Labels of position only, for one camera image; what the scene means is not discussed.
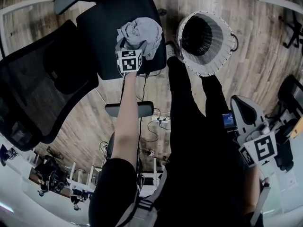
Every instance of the black mesh chair back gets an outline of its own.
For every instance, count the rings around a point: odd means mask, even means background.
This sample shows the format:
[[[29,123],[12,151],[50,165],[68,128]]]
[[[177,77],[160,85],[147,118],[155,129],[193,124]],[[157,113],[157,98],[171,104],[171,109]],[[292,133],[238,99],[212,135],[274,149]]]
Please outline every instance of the black mesh chair back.
[[[98,86],[86,48],[68,20],[0,61],[0,131],[20,150],[51,143],[72,108]]]

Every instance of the white mesh wastebasket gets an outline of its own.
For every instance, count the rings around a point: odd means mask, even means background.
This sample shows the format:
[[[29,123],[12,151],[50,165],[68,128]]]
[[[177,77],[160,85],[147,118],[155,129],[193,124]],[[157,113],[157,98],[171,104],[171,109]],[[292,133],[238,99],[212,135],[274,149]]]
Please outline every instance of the white mesh wastebasket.
[[[229,25],[215,14],[197,11],[184,18],[177,31],[183,62],[197,75],[216,73],[238,49]]]

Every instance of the small screen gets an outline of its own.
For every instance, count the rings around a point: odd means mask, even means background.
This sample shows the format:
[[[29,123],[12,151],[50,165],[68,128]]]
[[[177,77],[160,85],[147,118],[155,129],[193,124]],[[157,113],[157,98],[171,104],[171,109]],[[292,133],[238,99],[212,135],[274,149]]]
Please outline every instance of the small screen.
[[[222,114],[223,122],[225,127],[232,127],[234,126],[233,116],[232,113],[225,113]]]

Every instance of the forearm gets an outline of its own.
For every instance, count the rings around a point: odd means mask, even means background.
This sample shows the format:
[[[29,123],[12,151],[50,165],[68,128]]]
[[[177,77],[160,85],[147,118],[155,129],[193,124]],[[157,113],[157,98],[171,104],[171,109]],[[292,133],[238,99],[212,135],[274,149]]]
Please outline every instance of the forearm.
[[[244,214],[252,213],[256,209],[260,196],[260,168],[259,165],[247,170],[244,183]]]
[[[136,168],[139,140],[138,104],[135,86],[136,73],[127,74],[115,127],[115,141],[112,154],[112,158],[125,159],[134,168]]]

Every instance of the human arm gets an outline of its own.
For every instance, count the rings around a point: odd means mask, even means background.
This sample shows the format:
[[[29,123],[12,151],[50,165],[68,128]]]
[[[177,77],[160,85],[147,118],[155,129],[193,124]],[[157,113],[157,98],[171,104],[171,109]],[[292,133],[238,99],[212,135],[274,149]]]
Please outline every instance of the human arm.
[[[260,167],[250,167],[245,173],[244,214],[255,211],[260,196]]]
[[[136,179],[134,167],[128,161],[116,158],[105,163],[89,204],[91,227],[116,226],[123,213],[134,202],[137,193]]]
[[[136,169],[139,140],[138,104],[136,97],[136,72],[125,77],[124,92],[115,126],[113,158],[124,159]]]

